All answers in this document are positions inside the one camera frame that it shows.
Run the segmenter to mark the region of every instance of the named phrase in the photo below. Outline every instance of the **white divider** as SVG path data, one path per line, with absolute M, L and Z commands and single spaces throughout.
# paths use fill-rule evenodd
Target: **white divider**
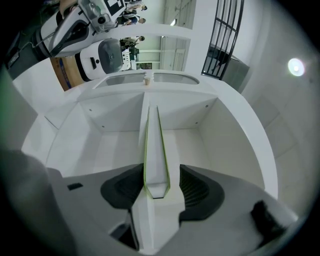
M 163 136 L 157 106 L 150 106 L 145 144 L 144 182 L 154 199 L 163 198 L 169 186 Z
M 58 106 L 47 112 L 45 114 L 45 118 L 47 118 L 57 129 L 60 129 L 61 125 L 76 104 L 76 102 L 70 102 L 62 106 Z
M 150 92 L 150 102 L 159 107 L 163 130 L 197 128 L 215 102 L 206 93 Z
M 46 165 L 52 143 L 58 133 L 42 114 L 39 114 L 25 137 L 21 151 Z
M 106 131 L 102 134 L 94 161 L 94 173 L 141 164 L 137 150 L 139 131 Z
M 154 201 L 142 189 L 131 209 L 135 233 L 139 241 L 139 252 L 146 255 L 154 254 Z
M 13 80 L 14 87 L 38 114 L 47 112 L 70 102 L 93 88 L 99 80 L 92 80 L 64 91 L 49 58 L 28 68 Z
M 101 138 L 102 133 L 78 103 L 58 130 L 47 167 L 59 170 L 63 177 L 92 173 Z
M 211 169 L 199 129 L 164 130 L 162 133 L 171 186 L 180 182 L 180 164 Z
M 217 99 L 199 128 L 213 171 L 265 188 L 252 145 L 228 108 Z
M 143 92 L 117 93 L 81 101 L 101 132 L 139 131 Z
M 149 113 L 149 94 L 144 93 L 143 103 L 141 109 L 141 119 L 140 119 L 140 129 L 139 129 L 139 139 L 138 139 L 138 150 L 139 150 L 139 159 L 141 163 L 145 161 L 145 148 L 146 148 L 146 132 L 147 132 L 147 120 Z

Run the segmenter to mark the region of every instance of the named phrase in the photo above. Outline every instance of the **person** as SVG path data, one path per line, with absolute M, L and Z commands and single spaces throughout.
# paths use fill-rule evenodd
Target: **person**
M 127 26 L 127 25 L 132 25 L 132 24 L 137 24 L 137 23 L 145 23 L 146 19 L 145 18 L 140 18 L 140 15 L 131 13 L 129 14 L 126 12 L 124 15 L 120 16 L 117 19 L 117 22 L 119 25 Z
M 131 1 L 126 4 L 127 11 L 136 10 L 138 8 L 141 8 L 141 11 L 146 11 L 148 9 L 147 6 L 142 1 L 134 1 L 134 2 Z
M 146 38 L 143 35 L 136 36 L 136 37 L 126 37 L 122 39 L 124 42 L 131 42 L 135 43 L 136 45 L 139 44 L 140 42 L 144 41 Z
M 144 36 L 136 36 L 136 37 L 126 37 L 120 40 L 120 45 L 124 49 L 129 49 L 135 47 L 139 42 L 145 40 Z

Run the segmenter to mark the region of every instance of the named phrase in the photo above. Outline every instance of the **white robot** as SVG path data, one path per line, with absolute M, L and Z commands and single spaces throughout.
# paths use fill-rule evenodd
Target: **white robot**
M 40 59 L 72 56 L 90 46 L 99 33 L 117 26 L 126 9 L 124 0 L 77 0 L 63 18 L 55 13 L 33 35 L 32 43 Z

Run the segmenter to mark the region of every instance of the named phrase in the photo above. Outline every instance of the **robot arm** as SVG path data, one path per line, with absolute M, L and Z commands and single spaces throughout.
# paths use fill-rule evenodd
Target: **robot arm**
M 54 35 L 44 42 L 49 55 L 63 57 L 79 53 L 94 42 L 97 34 L 115 28 L 125 9 L 124 0 L 78 0 L 77 6 L 59 24 L 57 18 L 47 21 L 56 23 Z

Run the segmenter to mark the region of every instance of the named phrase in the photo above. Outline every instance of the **white wall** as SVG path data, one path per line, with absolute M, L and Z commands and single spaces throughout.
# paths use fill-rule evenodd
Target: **white wall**
M 207 75 L 202 75 L 201 79 L 214 88 L 219 95 L 219 100 L 223 102 L 241 126 L 259 162 L 264 190 L 277 199 L 278 176 L 275 159 L 266 132 L 252 107 L 244 97 L 225 82 L 212 79 Z
M 63 177 L 93 173 L 102 133 L 78 103 L 70 112 L 50 148 L 46 166 Z
M 35 157 L 45 166 L 57 133 L 58 129 L 39 114 L 25 137 L 21 151 Z
M 268 0 L 244 0 L 240 31 L 235 43 L 233 54 L 246 65 L 250 64 L 257 43 L 264 4 Z
M 245 132 L 219 99 L 199 131 L 213 171 L 265 188 L 262 171 Z
M 28 68 L 12 83 L 26 102 L 38 114 L 46 115 L 57 107 L 66 103 L 75 102 L 77 97 L 84 90 L 96 85 L 97 80 L 86 82 L 64 91 L 52 67 L 50 59 L 46 58 Z
M 192 29 L 197 0 L 166 0 L 164 24 L 170 25 L 177 19 L 176 26 Z
M 270 6 L 263 19 L 270 23 L 261 29 L 261 45 L 254 50 L 256 58 L 242 95 L 269 138 L 277 165 L 279 200 L 301 216 L 319 186 L 319 53 L 278 6 Z M 303 76 L 289 73 L 291 58 L 303 61 Z

